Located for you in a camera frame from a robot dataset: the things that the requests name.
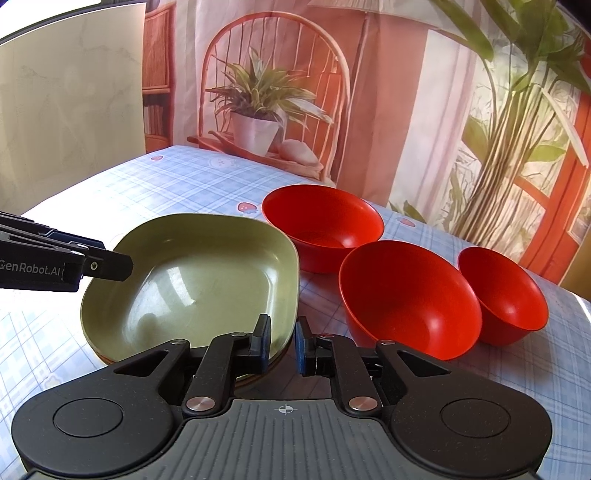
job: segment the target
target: bookshelf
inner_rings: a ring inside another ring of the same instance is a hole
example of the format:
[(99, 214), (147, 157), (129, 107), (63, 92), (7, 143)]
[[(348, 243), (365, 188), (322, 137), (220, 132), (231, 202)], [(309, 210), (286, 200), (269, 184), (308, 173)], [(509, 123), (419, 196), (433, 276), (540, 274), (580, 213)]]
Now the bookshelf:
[(146, 153), (173, 144), (174, 6), (146, 14), (142, 64)]

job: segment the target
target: table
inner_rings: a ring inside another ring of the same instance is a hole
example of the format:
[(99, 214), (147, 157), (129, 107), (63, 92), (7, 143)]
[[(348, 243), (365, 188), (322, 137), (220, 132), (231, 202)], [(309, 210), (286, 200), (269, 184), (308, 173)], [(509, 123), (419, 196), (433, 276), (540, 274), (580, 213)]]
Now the table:
[[(107, 248), (156, 216), (180, 212), (261, 218), (271, 190), (308, 182), (249, 160), (170, 147), (100, 173), (26, 214), (54, 228), (102, 240)], [(455, 264), (468, 244), (377, 207), (386, 239), (412, 242)], [(547, 327), (503, 349), (476, 345), (453, 363), (538, 400), (548, 411), (553, 441), (539, 470), (545, 480), (591, 478), (591, 304), (535, 275), (550, 308)], [(78, 293), (0, 290), (0, 476), (24, 473), (10, 428), (16, 409), (42, 390), (103, 366), (87, 344)], [(314, 333), (348, 335), (335, 275), (302, 272), (299, 314)], [(240, 396), (322, 398), (324, 378), (296, 375), (293, 349), (269, 376)]]

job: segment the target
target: white flower pot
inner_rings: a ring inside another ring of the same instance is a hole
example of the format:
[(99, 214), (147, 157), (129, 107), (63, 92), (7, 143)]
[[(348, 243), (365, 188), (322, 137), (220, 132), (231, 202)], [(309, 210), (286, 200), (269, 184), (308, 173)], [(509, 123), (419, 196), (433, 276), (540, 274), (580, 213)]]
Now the white flower pot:
[(255, 155), (265, 156), (279, 130), (279, 124), (272, 120), (260, 120), (232, 113), (234, 143)]

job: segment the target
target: chair backrest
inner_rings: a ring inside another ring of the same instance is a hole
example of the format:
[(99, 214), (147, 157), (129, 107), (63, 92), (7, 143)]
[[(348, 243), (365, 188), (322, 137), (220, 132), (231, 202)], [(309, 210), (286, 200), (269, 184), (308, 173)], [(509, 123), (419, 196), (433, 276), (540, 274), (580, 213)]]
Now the chair backrest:
[(349, 68), (335, 40), (314, 22), (288, 12), (245, 15), (223, 27), (207, 48), (202, 70), (198, 134), (229, 128), (228, 111), (216, 113), (207, 88), (227, 85), (223, 61), (247, 67), (249, 47), (263, 61), (286, 70), (303, 72), (305, 88), (316, 94), (314, 103), (333, 119), (327, 124), (306, 116), (306, 127), (289, 122), (286, 138), (305, 142), (324, 165), (321, 178), (330, 172), (335, 157), (343, 109), (350, 99)]

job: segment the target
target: potted plant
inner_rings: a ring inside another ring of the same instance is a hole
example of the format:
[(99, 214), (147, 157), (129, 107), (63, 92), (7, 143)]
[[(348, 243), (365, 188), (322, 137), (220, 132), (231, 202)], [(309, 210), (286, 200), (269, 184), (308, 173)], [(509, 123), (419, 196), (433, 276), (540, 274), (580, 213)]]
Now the potted plant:
[(234, 143), (256, 155), (266, 155), (277, 131), (292, 120), (304, 125), (308, 115), (332, 123), (322, 108), (312, 101), (316, 95), (298, 86), (297, 72), (273, 68), (265, 64), (254, 48), (249, 49), (249, 71), (239, 63), (220, 60), (229, 85), (206, 89), (218, 102), (216, 114), (230, 111)]

